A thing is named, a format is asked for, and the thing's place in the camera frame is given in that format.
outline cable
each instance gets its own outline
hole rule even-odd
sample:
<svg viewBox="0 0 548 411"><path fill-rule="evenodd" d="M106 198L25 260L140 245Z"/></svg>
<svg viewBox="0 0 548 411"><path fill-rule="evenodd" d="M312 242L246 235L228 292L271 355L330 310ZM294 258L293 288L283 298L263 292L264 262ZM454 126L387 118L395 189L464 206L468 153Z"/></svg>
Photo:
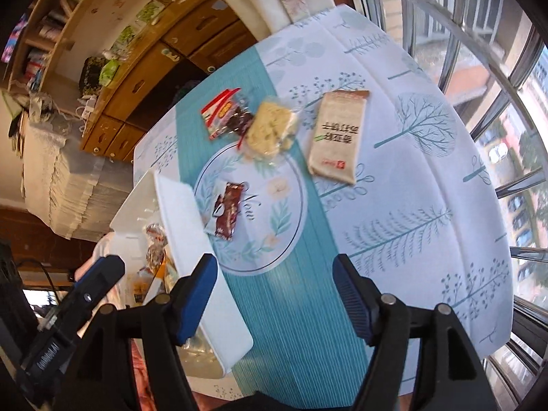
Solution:
<svg viewBox="0 0 548 411"><path fill-rule="evenodd" d="M55 286L53 285L53 281L51 281L51 277L49 276L49 273L44 267L44 265L40 261L35 260L34 258L23 258L15 266L20 267L21 264L23 264L24 262L33 262L35 264L38 264L40 268L44 271L44 273L46 274L46 278L49 281L49 285L51 286L51 289L53 291L53 294L55 295L55 299L57 300L57 305L59 306L59 304L61 304L61 300L59 299L59 296L57 295L57 291L55 289Z"/></svg>

